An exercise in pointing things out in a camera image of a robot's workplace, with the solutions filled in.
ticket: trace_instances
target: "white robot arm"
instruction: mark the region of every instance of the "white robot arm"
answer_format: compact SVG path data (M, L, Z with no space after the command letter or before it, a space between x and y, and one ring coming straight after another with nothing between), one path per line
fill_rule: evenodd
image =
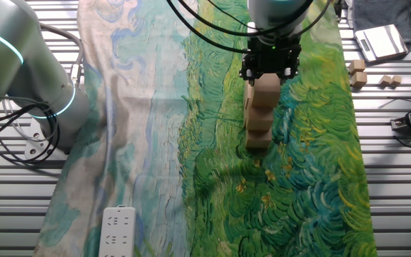
M78 72L79 64L72 69ZM88 114L88 99L73 81L77 75L72 77L45 44L33 9L24 0L0 0L0 101L9 95L47 103L61 129L62 150L72 147ZM30 104L14 101L21 107ZM43 112L29 113L49 137L53 131Z

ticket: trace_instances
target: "blue painted cloth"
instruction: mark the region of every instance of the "blue painted cloth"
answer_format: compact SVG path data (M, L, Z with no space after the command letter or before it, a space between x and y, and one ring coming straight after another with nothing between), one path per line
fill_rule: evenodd
M187 255L177 155L188 86L181 42L189 30L176 21L160 0L79 2L91 112L57 183L35 256L97 256L103 209L121 204L138 211L142 256Z

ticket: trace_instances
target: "cable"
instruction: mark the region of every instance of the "cable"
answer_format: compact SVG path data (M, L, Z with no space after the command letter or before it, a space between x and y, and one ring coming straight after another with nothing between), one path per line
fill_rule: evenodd
M50 152L49 152L49 148L50 148L51 142L49 141L49 144L47 144L47 147L46 147L39 155L37 155L37 156L35 156L35 157L33 157L33 158L30 158L30 159L23 160L23 159L19 158L17 155L11 153L9 147L7 147L6 144L5 144L5 143L1 140L1 138L0 138L0 144L1 144L1 145L6 149L6 151L7 151L9 154L11 154L15 159L10 159L10 158L6 157L6 156L5 156L3 153L1 153L1 152L0 152L0 156L2 156L3 158L5 158L7 161L11 161L11 162L19 162L19 163L25 163L25 164L35 164L35 163L39 163L39 162L45 161L48 157L50 157L50 156L52 155L52 153L55 151L56 146L58 145L58 142L59 142L59 133L58 133L58 138L57 138L57 140L56 140L56 144L54 145L54 147L52 148L52 150L51 150ZM47 156L46 156L45 158L41 159L41 160L38 160L38 159L41 158L45 153L47 153Z
M166 1L168 2L168 5L170 6L170 8L171 8L172 11L174 12L174 14L176 14L176 16L182 21L182 23L183 23L188 29L190 29L191 32L193 32L196 36L198 36L198 37L201 38L202 40L206 41L207 43L211 44L212 46L218 47L219 49L223 49L223 50L226 50L226 51L231 51L231 52L239 53L239 54L249 54L249 53L250 53L249 50L235 49L235 48L228 47L228 46L224 46L224 45L222 45L222 44L219 44L219 43L216 43L216 42L210 40L210 39L207 38L206 36L202 35L199 31L197 31L196 29L194 29L194 27L191 26L191 25L185 20L185 18L183 18L183 16L182 16L181 13L177 10L177 8L173 5L173 3L172 3L171 0L166 0ZM328 2L326 3L325 8L322 10L321 14L316 18L316 20L314 20L314 22L313 22L311 25L309 25L306 29L303 29L300 33L298 33L298 34L296 34L296 35L301 35L301 34L305 33L308 29L311 29L316 23L318 23L318 21L324 16L324 14L326 13L326 11L328 10L328 7L329 7L331 1L332 1L332 0L328 0ZM199 18L200 16L197 15L196 12L194 12L193 10L191 10L191 11L194 13L194 14L192 14L192 15L194 15L194 17L198 16L197 18L198 18L199 20L201 20L201 19L204 20L202 17ZM282 27L282 26L284 26L284 24L282 24L282 25L280 25L280 26L277 26L277 27L275 27L275 28L273 28L273 29L269 29L269 30L264 31L264 32L268 32L268 31L272 31L272 30L275 31L276 28ZM252 53L252 54L260 54L261 52L260 52L260 51L252 51L251 53Z
M32 105L25 106L25 107L23 107L22 109L13 112L12 114L9 114L9 115L7 115L7 116L1 117L1 118L0 118L0 121L3 121L3 120L5 120L5 119L12 118L12 117L14 117L14 116L19 117L19 116L21 116L21 115L23 115L23 114L26 114L28 111L30 111L30 110L32 110L32 109L34 109L34 108L36 108L36 107L37 107L36 104L32 104Z
M237 21L239 24L244 25L247 28L250 29L256 29L258 31L260 31L261 29L259 28L253 28L252 26L249 26L247 24L244 24L242 21L240 21L239 19L235 18L234 16L232 16L231 14L229 14L228 12L226 12L225 10L223 10L222 8L218 7L214 2L212 2L212 0L207 0L211 5L213 5L215 8L217 8L217 10L221 11L222 13L224 13L225 15L229 16L230 18L232 18L233 20Z
M193 32L196 36L199 36L199 38L201 38L202 40L204 40L205 42L211 44L212 46L218 47L219 49L223 49L226 51L231 51L234 53L239 53L239 54L248 54L249 51L246 50L242 50L242 49L235 49L229 46L224 46L222 44L216 43L210 39L208 39L206 36L202 35L199 31L197 31L196 29L194 29L193 26L191 26L186 20L185 18L183 18L183 16L180 14L180 12L177 10L177 8L173 5L171 0L166 0L168 2L168 5L170 6L170 8L172 9L172 11L174 12L174 14L176 14L176 16L182 21L182 23L191 30L191 32Z
M3 101L2 101L2 106L3 106L3 109L4 109L4 113L5 113L6 115L9 115L9 111L7 110L7 107L6 107L6 101L7 101L7 104L9 105L9 108L10 108L10 110L11 110L12 113L14 112L14 109L12 108L12 103L10 102L10 100L3 99ZM54 135L55 135L55 133L56 133L56 128L57 128L57 126L58 126L58 124L55 125L55 130L52 131L52 133L51 133L50 136L48 136L48 137L46 137L46 138L44 138L44 139L39 139L39 138L35 138L35 137L33 137L33 136L28 136L28 135L26 135L25 132L23 131L23 129L21 128L18 120L15 120L14 122L12 122L11 125L14 127L14 129L15 129L17 132L19 132L20 136L23 136L23 137L26 138L27 140L30 140L30 141L33 141L33 142L45 142L45 141L49 140L50 138L54 137Z
M396 136L392 136L394 139L396 139L397 140L397 142L399 142L401 145L403 145L403 146L405 146L405 147L408 147L408 148L411 148L411 146L409 146L409 145L407 145L406 143L404 143L404 142L402 142L398 137L396 137Z
M74 62L74 64L80 64L82 62L83 55L84 55L84 50L83 50L82 40L80 40L80 38L78 38L77 36L74 36L73 34L67 32L63 29L58 29L54 26L50 26L50 25L47 25L47 24L42 24L41 23L41 29L45 29L47 31L58 34L60 36L64 36L65 38L74 41L74 43L76 43L76 45L78 46L78 56L77 56L76 62Z
M314 25L316 25L316 23L318 23L320 21L320 19L325 15L326 11L328 11L328 7L329 5L331 5L331 2L333 0L328 0L328 2L326 2L325 8L323 8L323 10L320 12L320 14L318 15L318 17L312 21L311 24L309 24L309 26L305 27L305 29L303 29L302 31L292 35L293 38L298 38L300 37L302 34L304 34L305 32L309 31L311 28L314 27Z
M201 21L202 23L204 23L205 25L216 29L218 31L221 31L223 33L226 34L230 34L230 35L234 35L234 36L264 36L264 35L268 35L271 34L273 32L279 31L280 29L283 29L285 26L287 26L288 24L290 24L291 22L293 22L295 19L297 19L298 17L302 16L305 11L307 11L307 9L309 8L309 6L312 4L313 0L308 0L306 1L298 10L296 10L296 12L289 18L287 18L286 22L277 25L271 29L268 30L264 30L264 31L258 31L258 32L253 32L253 33L246 33L246 32L237 32L237 31L231 31L228 29L224 29L220 26L217 26L207 20L205 20L203 17L201 17L199 14L197 14L196 12L194 12L194 10L192 10L189 5L187 5L187 3L184 0L178 0L178 2L186 9L186 11L188 11L191 15L193 15L195 18L197 18L199 21Z
M47 119L49 121L49 125L51 127L51 130L53 130L52 120L54 122L56 122L56 117L54 116L54 114L51 110L46 111L46 109L42 109L42 111L44 112L46 117L50 117L50 118L47 118ZM3 157L4 159L6 159L7 161L17 162L17 163L24 163L24 164L35 164L35 163L45 161L47 158L49 158L52 155L52 153L55 151L56 147L58 146L59 139L60 139L60 128L59 128L58 124L57 124L57 128L56 128L56 133L57 133L56 142L54 144L54 147L50 151L49 151L49 148L50 148L50 145L51 145L51 141L49 141L49 144L47 145L47 147L38 156L35 156L34 158L30 158L30 159L27 159L27 160L23 160L23 159L19 158L18 156L16 156L15 154L11 153L10 149L6 146L6 144L4 144L4 142L0 138L0 144L6 149L6 151L9 154L11 154L14 157L14 159L5 156L4 153L2 153L2 152L0 152L0 156ZM47 153L46 157L44 157L41 160L38 160L45 153Z
M388 96L387 98L388 98L388 99L393 99L393 100L408 101L408 102L410 102L410 103L411 103L411 100L409 100L409 99L398 98L398 97L391 97L391 96Z

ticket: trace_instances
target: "wooden block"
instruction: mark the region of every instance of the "wooden block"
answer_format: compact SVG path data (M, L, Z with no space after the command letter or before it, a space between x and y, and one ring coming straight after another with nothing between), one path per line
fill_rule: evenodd
M361 88L367 83L367 73L357 72L351 78L351 86L356 88Z
M391 84L391 77L384 75L380 82L378 82L381 86L389 86Z
M393 76L391 79L391 86L399 86L402 83L401 76Z
M247 108L251 101L253 89L248 81L245 82L245 87L243 89L243 127L247 127Z
M246 109L248 102L250 101L253 89L248 81L245 82L245 87L243 89L243 108Z
M351 75L355 75L357 72L363 72L365 70L364 60L353 60L348 67L348 71Z
M280 79L277 74L263 74L253 82L253 107L275 108L280 99Z
M245 132L245 147L246 148L269 148L272 141L272 130L261 131L246 131Z
M274 122L274 109L251 106L247 107L245 127L249 131L269 131Z

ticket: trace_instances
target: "stacked wooden blocks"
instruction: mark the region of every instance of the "stacked wooden blocks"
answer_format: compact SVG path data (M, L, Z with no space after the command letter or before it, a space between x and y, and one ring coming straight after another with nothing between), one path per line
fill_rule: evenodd
M353 60L348 67L351 77L351 86L362 88L367 83L367 73L365 70L364 60Z
M246 82L243 96L245 147L269 147L274 108L279 99L280 79L277 74L263 74L259 79Z

